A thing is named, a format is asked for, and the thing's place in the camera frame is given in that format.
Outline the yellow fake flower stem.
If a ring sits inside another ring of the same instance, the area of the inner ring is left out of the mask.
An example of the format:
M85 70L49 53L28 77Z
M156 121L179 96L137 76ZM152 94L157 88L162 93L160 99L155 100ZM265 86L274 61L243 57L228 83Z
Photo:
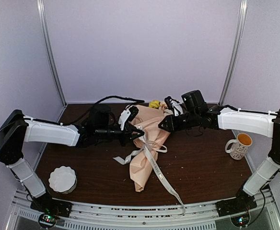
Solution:
M153 101L149 102L149 107L158 109L160 107L160 103L161 102L158 100L153 100Z

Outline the white ribbon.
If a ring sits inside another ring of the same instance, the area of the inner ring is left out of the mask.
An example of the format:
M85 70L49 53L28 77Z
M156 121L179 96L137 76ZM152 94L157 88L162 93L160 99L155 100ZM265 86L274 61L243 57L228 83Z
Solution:
M182 199L180 198L180 196L176 192L176 190L168 182L165 175L162 173L160 167L158 166L155 158L151 154L152 150L155 150L156 152L166 153L167 147L165 145L160 145L154 141L148 140L148 138L146 137L146 134L144 136L140 137L139 140L142 142L142 146L139 150L132 151L125 159L123 159L119 156L114 157L113 159L116 160L121 165L125 165L125 164L128 164L131 162L132 157L139 155L143 151L145 157L150 162L154 173L158 177L158 180L161 182L161 184L167 190L167 192L170 193L171 195L173 195L179 202L181 209L182 209L182 212L179 214L179 216L184 216L185 212L186 212L185 204L183 203Z

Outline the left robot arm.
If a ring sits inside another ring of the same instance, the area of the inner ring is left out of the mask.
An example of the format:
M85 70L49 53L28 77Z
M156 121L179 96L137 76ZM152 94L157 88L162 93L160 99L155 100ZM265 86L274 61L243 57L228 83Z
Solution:
M125 146L129 141L148 137L144 126L167 115L171 115L168 109L131 104L122 111L118 120L110 123L114 116L110 106L94 104L75 121L59 123L26 116L22 110L16 109L0 127L0 162L12 171L33 199L37 199L37 205L50 213L56 203L25 159L24 143L86 148L101 140L118 140L121 146Z

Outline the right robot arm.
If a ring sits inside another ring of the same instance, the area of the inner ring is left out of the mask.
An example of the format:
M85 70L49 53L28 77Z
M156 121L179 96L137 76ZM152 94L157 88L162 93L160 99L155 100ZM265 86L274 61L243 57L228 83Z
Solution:
M201 91L194 90L183 94L182 101L167 98L166 104L174 112L170 129L178 131L192 127L216 130L233 130L237 135L248 134L253 140L249 153L254 154L260 147L260 141L269 144L262 162L257 163L253 174L244 182L241 194L232 206L243 211L251 203L250 196L255 195L280 170L280 109L276 111L257 111L236 108L229 104L209 106Z

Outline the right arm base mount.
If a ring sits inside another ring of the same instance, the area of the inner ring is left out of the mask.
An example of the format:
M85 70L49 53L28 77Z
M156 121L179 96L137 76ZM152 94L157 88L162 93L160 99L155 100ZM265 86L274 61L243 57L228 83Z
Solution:
M247 227L251 223L250 210L256 207L254 196L248 195L242 188L238 190L236 197L216 203L219 217L232 216L232 224L239 228Z

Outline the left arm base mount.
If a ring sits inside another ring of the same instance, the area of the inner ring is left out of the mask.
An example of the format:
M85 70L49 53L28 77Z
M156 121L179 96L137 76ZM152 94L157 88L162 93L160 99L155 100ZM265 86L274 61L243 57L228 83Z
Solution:
M27 192L31 198L30 208L41 212L37 221L41 228L48 230L57 224L60 217L70 216L71 202L56 200L48 191L40 197L33 196L28 189Z

